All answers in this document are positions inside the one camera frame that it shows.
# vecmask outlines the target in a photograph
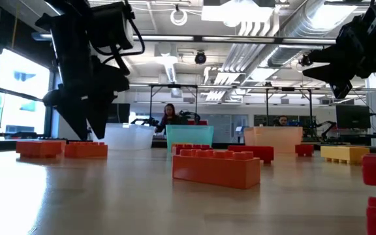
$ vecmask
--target man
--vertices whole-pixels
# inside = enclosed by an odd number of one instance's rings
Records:
[[[287,126],[288,118],[285,115],[281,115],[278,117],[278,123],[280,127]]]

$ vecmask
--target person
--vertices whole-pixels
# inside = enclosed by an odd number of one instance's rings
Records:
[[[280,127],[287,126],[288,118],[285,115],[281,115],[278,117],[278,123]]]
[[[173,104],[167,104],[164,107],[164,115],[162,121],[158,126],[156,126],[155,133],[161,133],[165,129],[166,125],[179,125],[181,124],[181,119],[175,113],[175,106]]]

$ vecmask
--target teal plastic bin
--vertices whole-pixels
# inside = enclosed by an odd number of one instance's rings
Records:
[[[213,143],[214,126],[166,125],[168,151],[173,143],[208,144]]]

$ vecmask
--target dark hair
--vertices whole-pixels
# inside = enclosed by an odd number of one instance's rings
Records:
[[[168,115],[166,114],[166,107],[171,107],[171,109],[172,109],[172,115],[173,116],[176,116],[176,113],[175,113],[175,106],[173,105],[173,104],[167,104],[167,105],[165,105],[164,106],[164,108],[163,108],[163,112],[164,112],[164,118],[166,118]]]

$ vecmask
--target plastic bin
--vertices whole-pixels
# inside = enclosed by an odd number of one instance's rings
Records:
[[[142,125],[107,123],[102,140],[92,134],[94,141],[101,141],[113,150],[140,150],[151,148],[155,127]]]
[[[246,146],[271,146],[276,153],[295,153],[301,144],[302,127],[250,127],[245,129]]]
[[[200,125],[166,125],[166,141],[168,152],[172,151],[172,144],[208,144],[213,143],[213,126]]]

